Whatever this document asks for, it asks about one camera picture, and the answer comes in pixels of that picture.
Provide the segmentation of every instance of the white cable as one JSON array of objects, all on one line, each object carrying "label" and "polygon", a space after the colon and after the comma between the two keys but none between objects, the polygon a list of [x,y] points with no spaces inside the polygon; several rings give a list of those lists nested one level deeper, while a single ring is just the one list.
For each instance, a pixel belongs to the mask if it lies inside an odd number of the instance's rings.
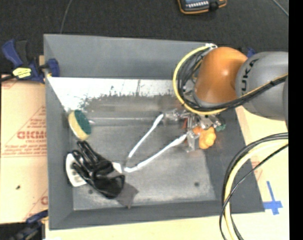
[{"label": "white cable", "polygon": [[186,139],[186,134],[180,136],[179,138],[175,139],[174,141],[172,141],[170,144],[168,144],[167,146],[165,146],[161,151],[159,151],[158,153],[152,155],[151,157],[147,158],[146,160],[140,162],[139,164],[137,164],[135,167],[125,167],[123,170],[127,173],[132,173],[137,171],[138,169],[144,167],[145,165],[149,164],[152,160],[154,160],[155,158],[159,157],[162,153],[164,153],[166,150],[175,147],[181,143],[184,142],[184,140]]},{"label": "white cable", "polygon": [[137,142],[137,144],[129,152],[127,161],[128,161],[128,159],[130,159],[133,156],[133,154],[136,152],[136,150],[139,148],[139,146],[143,143],[143,141],[148,137],[148,135],[151,134],[152,131],[158,126],[158,124],[162,121],[163,117],[164,117],[164,114],[160,114],[156,118],[156,120],[153,122],[152,127],[149,129],[149,131],[140,139],[140,141]]}]

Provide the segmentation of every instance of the kuka logo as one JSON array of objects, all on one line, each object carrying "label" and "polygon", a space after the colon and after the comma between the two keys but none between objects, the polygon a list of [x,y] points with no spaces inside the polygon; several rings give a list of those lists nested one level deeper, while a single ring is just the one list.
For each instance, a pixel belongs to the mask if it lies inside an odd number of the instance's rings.
[{"label": "kuka logo", "polygon": [[46,131],[19,131],[17,132],[17,138],[20,140],[26,140],[26,139],[45,139],[47,137]]},{"label": "kuka logo", "polygon": [[247,68],[245,69],[244,74],[242,75],[242,81],[241,81],[241,83],[243,84],[243,85],[242,85],[242,88],[241,88],[241,90],[242,90],[242,95],[244,95],[244,94],[247,92],[248,74],[249,74],[249,72],[252,70],[253,65],[255,64],[255,62],[258,61],[258,60],[259,60],[259,58],[252,60],[252,61],[249,63],[249,67],[247,67]]}]

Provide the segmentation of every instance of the yellow cable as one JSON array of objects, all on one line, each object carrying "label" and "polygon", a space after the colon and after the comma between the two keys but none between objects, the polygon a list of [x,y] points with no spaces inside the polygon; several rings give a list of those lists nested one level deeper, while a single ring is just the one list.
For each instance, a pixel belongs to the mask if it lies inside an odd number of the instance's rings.
[{"label": "yellow cable", "polygon": [[[196,53],[200,52],[200,51],[203,51],[205,49],[208,49],[208,48],[216,48],[217,46],[215,44],[207,44],[206,46],[202,46],[202,47],[199,47],[195,50],[192,50],[191,52],[189,52],[188,54],[186,54],[181,60],[180,62],[177,64],[175,70],[174,70],[174,73],[173,73],[173,77],[172,77],[172,85],[173,85],[173,90],[174,90],[174,93],[177,97],[177,99],[179,100],[179,102],[187,109],[189,110],[190,112],[193,112],[195,114],[198,114],[198,115],[212,115],[212,114],[218,114],[224,110],[227,109],[227,107],[225,108],[221,108],[221,109],[216,109],[216,110],[213,110],[213,111],[199,111],[199,110],[196,110],[192,107],[190,107],[189,105],[187,105],[185,103],[185,101],[183,100],[183,98],[180,96],[179,94],[179,90],[177,89],[177,84],[176,84],[176,80],[177,80],[177,75],[178,75],[178,72],[179,70],[181,69],[182,65],[193,55],[195,55]],[[284,74],[284,75],[281,75],[279,77],[276,77],[275,79],[273,79],[272,81],[276,81],[282,77],[285,77],[285,76],[288,76],[288,73]],[[246,96],[249,96],[251,93],[255,92],[256,90],[264,87],[264,86],[267,86],[269,85],[270,82],[267,82],[251,91],[249,91],[248,93],[242,95],[241,97],[239,98],[244,98]]]},{"label": "yellow cable", "polygon": [[[238,163],[235,164],[235,166],[231,170],[228,180],[226,182],[224,200],[226,200],[231,193],[232,185],[235,180],[236,174],[243,167],[243,165],[248,161],[248,159],[252,158],[258,152],[261,153],[263,149],[267,149],[267,148],[270,148],[271,146],[276,146],[276,145],[279,145],[279,140],[274,140],[271,143],[264,145],[263,147],[253,148],[243,158],[241,158],[238,161]],[[233,223],[232,223],[232,217],[231,217],[230,210],[231,210],[230,203],[228,203],[225,208],[224,218],[225,218],[226,225],[227,225],[231,239],[237,240],[238,237],[234,232],[234,227],[233,227]]]}]

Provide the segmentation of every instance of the orange object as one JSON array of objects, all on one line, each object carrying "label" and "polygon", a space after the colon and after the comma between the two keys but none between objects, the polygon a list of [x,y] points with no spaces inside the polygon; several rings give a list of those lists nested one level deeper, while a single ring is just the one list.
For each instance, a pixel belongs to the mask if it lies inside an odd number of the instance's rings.
[{"label": "orange object", "polygon": [[237,98],[235,80],[240,67],[247,60],[240,51],[219,47],[203,59],[194,86],[194,96],[201,105],[217,105]]},{"label": "orange object", "polygon": [[199,147],[201,149],[205,150],[214,145],[216,140],[214,127],[211,126],[207,130],[204,130],[200,126],[196,126],[192,131],[194,134],[199,135]]}]

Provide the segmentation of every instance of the blue tape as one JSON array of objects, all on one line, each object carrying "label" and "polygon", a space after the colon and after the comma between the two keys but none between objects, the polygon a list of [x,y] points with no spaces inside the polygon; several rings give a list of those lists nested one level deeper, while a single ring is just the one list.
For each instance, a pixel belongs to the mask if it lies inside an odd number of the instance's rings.
[{"label": "blue tape", "polygon": [[278,215],[278,214],[280,214],[278,209],[283,208],[282,202],[275,200],[274,193],[273,193],[273,190],[272,190],[272,186],[271,186],[271,183],[269,181],[267,181],[267,186],[268,186],[269,193],[270,193],[270,196],[271,196],[271,201],[262,202],[263,207],[264,207],[265,210],[271,209],[272,215]]}]

